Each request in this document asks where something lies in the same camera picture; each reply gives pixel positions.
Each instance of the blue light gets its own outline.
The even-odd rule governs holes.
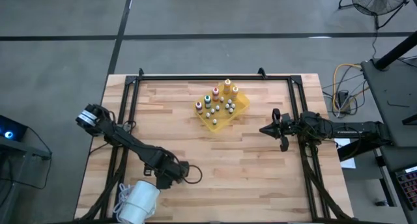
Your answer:
[[[13,137],[13,133],[12,132],[6,132],[5,137],[6,137],[6,139],[11,139]]]

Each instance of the yellow tray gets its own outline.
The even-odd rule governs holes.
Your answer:
[[[193,104],[193,109],[195,114],[204,122],[204,124],[210,129],[210,131],[212,132],[217,132],[218,130],[220,130],[221,128],[223,128],[224,126],[227,126],[230,121],[232,121],[235,117],[239,116],[240,114],[242,114],[246,108],[249,107],[249,100],[248,98],[244,95],[244,93],[242,93],[241,90],[239,90],[237,97],[235,100],[232,100],[232,104],[235,104],[235,110],[233,111],[232,114],[229,113],[229,110],[225,108],[225,105],[227,104],[227,101],[229,99],[231,99],[231,93],[232,93],[232,89],[235,86],[234,83],[232,83],[230,85],[230,91],[229,94],[224,94],[223,90],[224,90],[224,83],[221,84],[220,86],[218,86],[217,88],[219,89],[219,100],[217,102],[213,101],[213,92],[212,90],[210,90],[210,92],[207,94],[211,97],[211,107],[210,109],[206,109],[205,105],[204,105],[204,96],[202,96],[201,98],[199,98],[197,101],[194,102]],[[220,102],[220,97],[224,97],[224,101],[223,103]],[[197,102],[201,102],[201,104],[203,105],[203,113],[200,115],[198,114],[197,110],[195,109],[195,103]],[[220,110],[216,111],[216,105],[220,106]],[[215,112],[214,114],[211,114],[210,110],[214,109]],[[206,113],[210,113],[210,118],[206,118]],[[213,119],[217,120],[217,124],[213,125]]]

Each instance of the butcher block tabletop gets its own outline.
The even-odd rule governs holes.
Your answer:
[[[327,118],[318,75],[301,76],[309,111]],[[102,100],[102,105],[116,116],[125,77],[110,75]],[[273,108],[293,116],[287,82],[232,81],[248,97],[250,106],[217,133],[210,132],[198,119],[193,102],[221,81],[140,82],[134,117],[137,126],[132,135],[146,144],[172,151],[179,160],[189,161],[203,172],[203,179],[198,184],[174,182],[171,189],[162,190],[156,212],[147,221],[311,221],[296,137],[289,137],[289,150],[281,152],[280,140],[259,133],[260,128],[272,122]],[[132,89],[124,116],[126,120]],[[295,93],[301,113],[297,89]],[[102,137],[94,138],[91,150],[104,143]],[[85,214],[103,191],[110,155],[111,146],[107,145],[89,156],[75,217]],[[318,155],[325,188],[351,216],[351,202],[334,144],[323,141]],[[199,172],[190,168],[187,179],[198,178]],[[155,177],[143,176],[143,162],[130,151],[124,183],[134,185],[138,180],[156,183]],[[115,189],[108,216],[113,210],[114,196]],[[315,200],[322,217],[317,190]]]

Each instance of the white paper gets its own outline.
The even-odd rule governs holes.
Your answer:
[[[338,149],[345,146],[345,145],[348,145],[349,143],[351,143],[350,139],[334,139],[334,141],[338,143],[338,145],[339,145]],[[356,168],[356,165],[354,163],[353,158],[341,161],[340,165],[341,165],[342,168],[345,168],[345,169],[355,169]]]

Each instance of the fan grille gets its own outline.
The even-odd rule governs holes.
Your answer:
[[[352,0],[354,7],[363,14],[380,16],[392,12],[406,0]]]

